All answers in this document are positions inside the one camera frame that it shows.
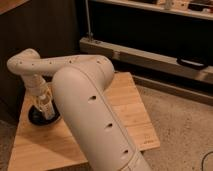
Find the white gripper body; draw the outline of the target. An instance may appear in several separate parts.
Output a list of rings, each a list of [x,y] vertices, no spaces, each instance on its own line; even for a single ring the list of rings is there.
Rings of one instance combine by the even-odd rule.
[[[33,96],[41,96],[48,90],[47,82],[44,79],[33,81],[27,86],[27,90]]]

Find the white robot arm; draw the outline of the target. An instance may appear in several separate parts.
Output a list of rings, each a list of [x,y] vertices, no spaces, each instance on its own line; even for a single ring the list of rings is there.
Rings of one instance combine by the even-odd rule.
[[[44,117],[60,113],[94,171],[151,171],[104,96],[114,77],[107,57],[42,58],[26,49],[9,58],[7,67],[32,95],[48,98]]]

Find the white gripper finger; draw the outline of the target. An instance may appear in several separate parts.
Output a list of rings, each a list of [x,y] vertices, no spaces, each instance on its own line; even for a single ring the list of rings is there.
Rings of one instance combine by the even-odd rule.
[[[41,109],[41,102],[39,100],[38,97],[34,97],[33,98],[33,103],[34,103],[34,106],[36,107],[36,109],[38,109],[39,111],[42,112],[42,109]]]
[[[46,92],[46,102],[45,102],[45,106],[47,109],[52,108],[52,93],[50,90],[48,90]]]

